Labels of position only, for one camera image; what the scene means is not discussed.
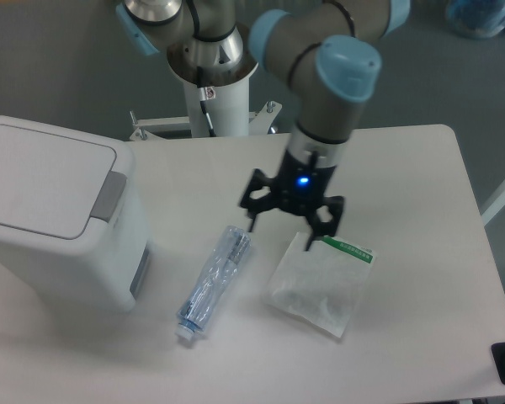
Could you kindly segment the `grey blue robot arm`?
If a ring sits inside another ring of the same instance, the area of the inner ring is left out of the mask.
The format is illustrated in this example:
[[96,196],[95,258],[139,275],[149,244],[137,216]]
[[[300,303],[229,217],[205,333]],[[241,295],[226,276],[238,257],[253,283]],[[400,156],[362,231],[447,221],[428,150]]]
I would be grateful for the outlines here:
[[273,209],[303,217],[311,240],[338,230],[344,199],[326,191],[375,90],[382,61],[373,44],[410,9],[408,1],[323,1],[299,17],[269,10],[246,27],[233,1],[115,6],[138,51],[165,55],[182,82],[193,136],[249,134],[249,79],[258,68],[300,99],[279,171],[255,170],[239,205],[251,219]]

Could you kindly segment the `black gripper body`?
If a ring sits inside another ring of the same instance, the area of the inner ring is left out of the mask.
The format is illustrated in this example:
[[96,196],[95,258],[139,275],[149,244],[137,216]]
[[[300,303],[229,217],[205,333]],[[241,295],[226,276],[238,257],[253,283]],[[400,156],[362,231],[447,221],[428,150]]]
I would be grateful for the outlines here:
[[326,191],[344,148],[344,143],[324,143],[294,127],[274,178],[277,207],[303,217],[312,217],[321,208],[333,216],[341,215],[344,198],[327,196]]

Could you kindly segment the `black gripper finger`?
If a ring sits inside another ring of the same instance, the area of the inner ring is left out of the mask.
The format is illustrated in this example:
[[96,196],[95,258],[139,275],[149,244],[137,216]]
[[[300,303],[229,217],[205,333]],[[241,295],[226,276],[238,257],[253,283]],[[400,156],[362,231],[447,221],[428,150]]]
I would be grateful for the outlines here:
[[319,205],[306,216],[311,228],[305,250],[311,249],[312,243],[323,237],[336,235],[344,212],[345,198],[343,196],[323,197]]
[[258,215],[279,208],[281,191],[279,179],[270,178],[259,168],[252,171],[252,176],[243,192],[239,206],[246,210],[251,220],[248,232],[253,232]]

